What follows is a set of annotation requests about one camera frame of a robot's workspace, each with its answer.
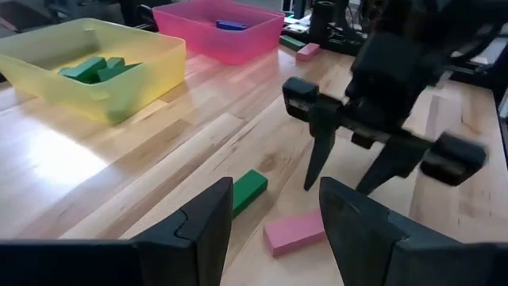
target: pink block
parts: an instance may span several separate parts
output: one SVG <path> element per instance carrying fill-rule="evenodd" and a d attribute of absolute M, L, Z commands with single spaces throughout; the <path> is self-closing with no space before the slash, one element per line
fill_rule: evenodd
<path fill-rule="evenodd" d="M 273 257 L 321 242 L 326 238 L 321 211 L 270 222 L 264 238 Z"/>
<path fill-rule="evenodd" d="M 321 51 L 319 44 L 309 43 L 296 53 L 296 60 L 311 60 L 319 51 Z"/>

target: wooden tabletop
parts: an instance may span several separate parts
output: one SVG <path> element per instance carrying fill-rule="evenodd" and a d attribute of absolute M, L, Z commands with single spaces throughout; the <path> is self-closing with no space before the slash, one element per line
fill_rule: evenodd
<path fill-rule="evenodd" d="M 224 285 L 338 285 L 327 242 L 279 259 L 267 254 L 265 222 L 318 207 L 318 184 L 302 189 L 312 140 L 285 111 L 292 75 L 340 97 L 352 57 L 323 52 L 295 62 L 281 48 L 240 67 L 189 55 L 185 83 L 119 126 L 0 85 L 0 237 L 130 238 L 223 176 L 263 173 L 268 190 L 233 221 Z M 459 187 L 415 170 L 373 199 L 462 242 L 508 240 L 508 172 L 489 91 L 448 82 L 419 98 L 406 127 L 427 137 L 451 129 L 479 140 L 490 159 Z M 337 133 L 322 171 L 355 187 L 381 149 Z"/>

